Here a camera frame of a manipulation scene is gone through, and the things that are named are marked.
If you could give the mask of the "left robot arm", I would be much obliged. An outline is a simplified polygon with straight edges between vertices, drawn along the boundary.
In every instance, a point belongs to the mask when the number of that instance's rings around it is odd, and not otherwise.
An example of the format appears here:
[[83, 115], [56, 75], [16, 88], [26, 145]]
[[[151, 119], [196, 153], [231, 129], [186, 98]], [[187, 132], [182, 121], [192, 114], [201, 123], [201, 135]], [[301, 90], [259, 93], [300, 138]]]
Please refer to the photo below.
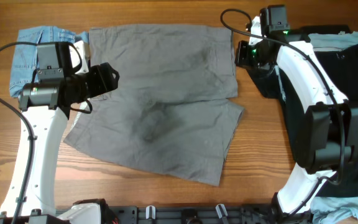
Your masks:
[[58, 150], [72, 104], [117, 89], [119, 73], [102, 63], [82, 71], [74, 66], [70, 42], [34, 44], [39, 67], [19, 95], [15, 108], [21, 138], [9, 191], [0, 208], [0, 223], [119, 223], [103, 199], [80, 200], [56, 214], [54, 183]]

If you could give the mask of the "black garment in pile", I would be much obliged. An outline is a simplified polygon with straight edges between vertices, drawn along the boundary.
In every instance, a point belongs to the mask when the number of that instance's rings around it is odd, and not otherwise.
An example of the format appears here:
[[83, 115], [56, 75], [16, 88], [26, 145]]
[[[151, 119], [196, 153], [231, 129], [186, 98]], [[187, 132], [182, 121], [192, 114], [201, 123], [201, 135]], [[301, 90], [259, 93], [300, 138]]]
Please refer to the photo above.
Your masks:
[[[330, 49], [317, 53], [317, 58], [330, 79], [345, 92], [350, 101], [342, 105], [345, 128], [344, 175], [340, 185], [325, 184], [318, 192], [319, 197], [358, 197], [358, 44], [351, 44], [340, 52]], [[303, 162], [308, 158], [308, 143], [317, 144], [313, 148], [313, 162], [306, 166], [313, 170], [317, 165], [330, 160], [331, 155], [339, 155], [339, 125], [334, 109], [330, 107], [329, 129], [321, 134], [316, 129], [316, 119], [322, 108], [305, 114], [295, 95], [295, 89], [287, 75], [274, 68], [252, 68], [248, 71], [258, 90], [266, 98], [278, 99], [287, 128], [288, 139], [294, 159]]]

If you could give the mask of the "folded blue denim jeans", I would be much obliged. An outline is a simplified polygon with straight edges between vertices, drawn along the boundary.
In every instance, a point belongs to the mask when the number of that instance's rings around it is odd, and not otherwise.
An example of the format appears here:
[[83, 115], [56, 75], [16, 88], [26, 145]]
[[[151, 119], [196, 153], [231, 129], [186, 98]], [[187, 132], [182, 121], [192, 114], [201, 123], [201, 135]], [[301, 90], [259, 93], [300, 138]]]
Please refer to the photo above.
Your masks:
[[[21, 29], [18, 32], [18, 42], [32, 42], [35, 44], [45, 42], [71, 42], [83, 40], [89, 43], [89, 34], [84, 31], [79, 34], [57, 26], [38, 26]], [[17, 98], [25, 84], [32, 81], [33, 71], [39, 68], [37, 49], [32, 45], [17, 45], [12, 59], [9, 81], [9, 93]]]

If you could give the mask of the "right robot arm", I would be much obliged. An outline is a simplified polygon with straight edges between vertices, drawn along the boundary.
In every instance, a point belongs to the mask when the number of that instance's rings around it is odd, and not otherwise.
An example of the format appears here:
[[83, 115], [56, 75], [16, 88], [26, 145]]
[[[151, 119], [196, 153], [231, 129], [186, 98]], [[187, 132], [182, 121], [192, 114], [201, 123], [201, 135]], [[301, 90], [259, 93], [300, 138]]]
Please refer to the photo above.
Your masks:
[[358, 156], [358, 105], [331, 81], [306, 33], [291, 29], [283, 5], [267, 6], [246, 27], [235, 63], [264, 97], [281, 101], [295, 166], [272, 199], [272, 223], [310, 217], [324, 184], [339, 185]]

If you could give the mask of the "grey shorts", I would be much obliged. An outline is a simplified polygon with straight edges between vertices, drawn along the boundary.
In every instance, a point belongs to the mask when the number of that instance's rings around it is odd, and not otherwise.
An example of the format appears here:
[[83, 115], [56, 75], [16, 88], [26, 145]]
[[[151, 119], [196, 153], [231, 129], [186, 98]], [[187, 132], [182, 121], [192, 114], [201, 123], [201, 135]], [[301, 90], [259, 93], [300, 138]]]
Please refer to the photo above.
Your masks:
[[91, 64], [109, 63], [116, 90], [91, 99], [65, 143], [90, 157], [217, 186], [244, 109], [231, 31], [132, 24], [89, 32]]

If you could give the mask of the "light blue garment in pile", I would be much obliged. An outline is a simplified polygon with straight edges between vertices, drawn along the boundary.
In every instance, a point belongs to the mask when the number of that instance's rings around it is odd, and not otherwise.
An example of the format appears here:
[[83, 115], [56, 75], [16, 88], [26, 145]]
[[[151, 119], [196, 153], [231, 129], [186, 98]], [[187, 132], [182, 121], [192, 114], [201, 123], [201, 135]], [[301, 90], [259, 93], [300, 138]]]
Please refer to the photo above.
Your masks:
[[[316, 53], [341, 53], [358, 44], [358, 32], [351, 34], [310, 34]], [[315, 197], [311, 203], [313, 223], [337, 223], [349, 217], [358, 219], [358, 197]]]

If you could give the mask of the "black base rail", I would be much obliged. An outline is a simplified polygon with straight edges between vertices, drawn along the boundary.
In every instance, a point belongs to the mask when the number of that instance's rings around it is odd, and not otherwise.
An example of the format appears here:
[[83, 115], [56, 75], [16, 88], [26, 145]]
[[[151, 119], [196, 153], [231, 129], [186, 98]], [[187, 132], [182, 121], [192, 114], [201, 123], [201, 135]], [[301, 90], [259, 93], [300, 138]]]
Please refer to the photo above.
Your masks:
[[218, 217], [214, 207], [157, 207], [155, 218], [146, 217], [146, 208], [136, 206], [111, 207], [120, 223], [176, 223], [186, 224], [191, 218], [197, 218], [202, 223], [275, 223], [277, 212], [267, 204], [248, 204], [241, 207], [226, 207], [227, 220]]

